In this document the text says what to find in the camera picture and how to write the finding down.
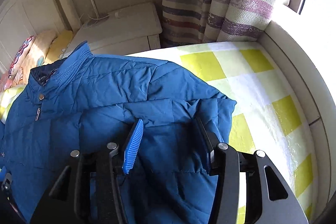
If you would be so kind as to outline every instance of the ribbed blue pad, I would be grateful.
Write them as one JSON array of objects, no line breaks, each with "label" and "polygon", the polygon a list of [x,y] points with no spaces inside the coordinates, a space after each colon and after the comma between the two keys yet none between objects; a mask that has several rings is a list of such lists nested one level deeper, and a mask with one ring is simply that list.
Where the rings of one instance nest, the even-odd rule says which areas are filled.
[{"label": "ribbed blue pad", "polygon": [[128,174],[129,171],[133,168],[135,158],[137,157],[137,153],[139,150],[142,135],[143,135],[143,121],[139,119],[136,126],[133,129],[132,136],[125,149],[124,164],[122,167],[125,174]]}]

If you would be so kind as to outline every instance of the bed headboard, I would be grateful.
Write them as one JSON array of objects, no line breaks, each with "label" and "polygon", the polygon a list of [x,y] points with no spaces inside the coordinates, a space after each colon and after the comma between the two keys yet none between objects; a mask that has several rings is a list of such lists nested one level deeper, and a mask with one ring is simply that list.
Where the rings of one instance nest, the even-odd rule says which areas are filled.
[{"label": "bed headboard", "polygon": [[5,0],[0,5],[0,72],[8,70],[23,41],[46,30],[79,29],[72,0]]}]

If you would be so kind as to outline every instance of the bed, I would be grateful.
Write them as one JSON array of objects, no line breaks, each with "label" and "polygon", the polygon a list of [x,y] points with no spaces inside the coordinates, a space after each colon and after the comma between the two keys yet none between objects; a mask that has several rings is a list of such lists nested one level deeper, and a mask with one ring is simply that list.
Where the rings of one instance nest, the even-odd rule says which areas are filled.
[{"label": "bed", "polygon": [[[0,71],[8,70],[26,37],[50,29],[75,34],[78,22],[72,0],[5,0],[0,6]],[[319,185],[310,127],[288,80],[259,43],[217,42],[131,56],[175,62],[236,100],[230,145],[248,153],[264,150],[311,217]],[[0,94],[0,108],[8,113],[22,86],[5,92]],[[245,177],[240,185],[239,224],[244,223]]]}]

